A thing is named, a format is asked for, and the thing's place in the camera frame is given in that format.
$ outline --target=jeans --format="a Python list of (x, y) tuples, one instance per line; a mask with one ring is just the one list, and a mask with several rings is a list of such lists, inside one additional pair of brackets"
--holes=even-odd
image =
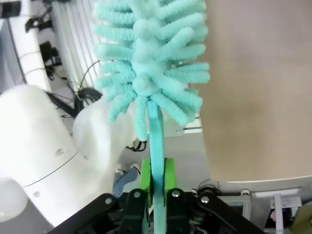
[(123, 187), (130, 182), (135, 181), (138, 178), (138, 171), (136, 168), (130, 168), (124, 175), (121, 173), (115, 173), (113, 195), (120, 197), (122, 195)]

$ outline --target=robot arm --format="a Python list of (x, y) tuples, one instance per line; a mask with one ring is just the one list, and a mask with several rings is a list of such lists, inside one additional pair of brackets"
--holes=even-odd
[(0, 97), (0, 167), (57, 226), (103, 193), (111, 193), (117, 161), (135, 135), (133, 112), (111, 125), (102, 98), (77, 117), (74, 144), (46, 94), (15, 87)]

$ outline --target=teal microfiber duster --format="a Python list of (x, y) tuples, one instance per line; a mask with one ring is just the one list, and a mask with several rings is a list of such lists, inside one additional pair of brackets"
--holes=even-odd
[(95, 34), (106, 38), (95, 53), (106, 74), (95, 82), (107, 100), (114, 121), (136, 103), (135, 129), (147, 140), (146, 108), (154, 101), (178, 124), (194, 121), (202, 98), (189, 83), (206, 83), (207, 63), (194, 62), (205, 51), (208, 34), (204, 0), (101, 0), (94, 16), (103, 21)]

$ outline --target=green gripper pad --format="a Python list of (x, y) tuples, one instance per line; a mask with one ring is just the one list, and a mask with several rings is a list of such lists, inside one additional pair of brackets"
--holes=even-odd
[(175, 160), (173, 158), (166, 158), (165, 160), (165, 200), (167, 199), (167, 192), (176, 188), (176, 171)]
[(152, 171), (151, 171), (151, 159), (146, 158), (142, 160), (141, 177), (139, 189), (144, 190), (148, 194), (148, 207), (152, 206)]

